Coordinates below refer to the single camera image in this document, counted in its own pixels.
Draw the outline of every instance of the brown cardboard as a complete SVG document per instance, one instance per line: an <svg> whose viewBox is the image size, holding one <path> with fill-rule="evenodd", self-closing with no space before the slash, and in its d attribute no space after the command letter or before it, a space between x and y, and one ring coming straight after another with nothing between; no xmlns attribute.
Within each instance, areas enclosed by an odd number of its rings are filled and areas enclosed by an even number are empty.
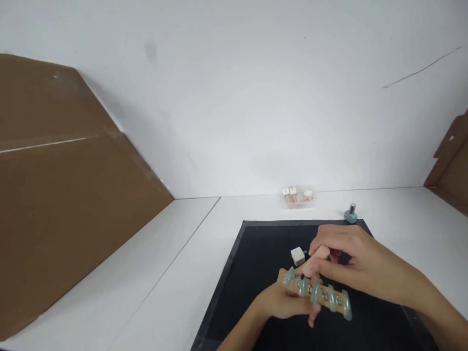
<svg viewBox="0 0 468 351"><path fill-rule="evenodd" d="M73 93L57 98L44 87L54 72L67 77L60 87ZM5 340L173 198L75 70L3 55L0 74L0 105L7 111L0 115L0 138L9 150L0 152L0 340ZM3 95L12 85L16 93ZM80 140L37 146L44 138Z"/></svg>
<svg viewBox="0 0 468 351"><path fill-rule="evenodd" d="M424 186L468 216L468 111L450 126Z"/></svg>
<svg viewBox="0 0 468 351"><path fill-rule="evenodd" d="M119 133L71 67L0 54L0 151Z"/></svg>

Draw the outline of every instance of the white wall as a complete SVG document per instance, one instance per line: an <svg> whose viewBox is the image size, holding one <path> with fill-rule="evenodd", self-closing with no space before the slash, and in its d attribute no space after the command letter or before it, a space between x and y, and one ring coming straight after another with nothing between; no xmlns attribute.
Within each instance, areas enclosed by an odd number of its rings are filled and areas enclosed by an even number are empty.
<svg viewBox="0 0 468 351"><path fill-rule="evenodd" d="M465 0L2 0L0 51L76 67L176 198L420 186L468 108Z"/></svg>

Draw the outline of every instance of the teal bottle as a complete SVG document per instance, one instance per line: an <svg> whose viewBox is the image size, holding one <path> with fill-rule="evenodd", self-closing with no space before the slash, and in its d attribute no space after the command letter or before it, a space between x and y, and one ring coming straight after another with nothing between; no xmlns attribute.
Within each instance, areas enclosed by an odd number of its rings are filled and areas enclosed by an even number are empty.
<svg viewBox="0 0 468 351"><path fill-rule="evenodd" d="M357 221L357 214L354 213L355 210L356 204L351 204L350 209L345 212L345 220L351 224L354 224Z"/></svg>

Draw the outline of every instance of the black work surface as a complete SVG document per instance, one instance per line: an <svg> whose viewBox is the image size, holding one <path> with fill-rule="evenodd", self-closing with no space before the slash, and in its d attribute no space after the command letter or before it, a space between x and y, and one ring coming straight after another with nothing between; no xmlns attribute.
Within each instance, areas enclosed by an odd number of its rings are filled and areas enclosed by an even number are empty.
<svg viewBox="0 0 468 351"><path fill-rule="evenodd" d="M192 350L216 350L255 297L293 265L291 250L308 250L321 224L344 220L244 221ZM364 220L356 223L372 235ZM343 253L340 263L350 257ZM402 308L325 277L325 286L348 291L352 321L322 308L311 329L307 316L270 318L254 350L438 350L413 310Z"/></svg>

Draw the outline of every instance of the small wooden block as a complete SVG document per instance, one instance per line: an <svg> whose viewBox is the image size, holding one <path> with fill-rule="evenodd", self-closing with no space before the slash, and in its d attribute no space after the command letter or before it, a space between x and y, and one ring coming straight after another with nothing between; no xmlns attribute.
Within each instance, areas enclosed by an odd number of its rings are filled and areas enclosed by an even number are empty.
<svg viewBox="0 0 468 351"><path fill-rule="evenodd" d="M296 267L300 266L306 261L306 257L300 246L296 247L294 250L291 250L291 257Z"/></svg>

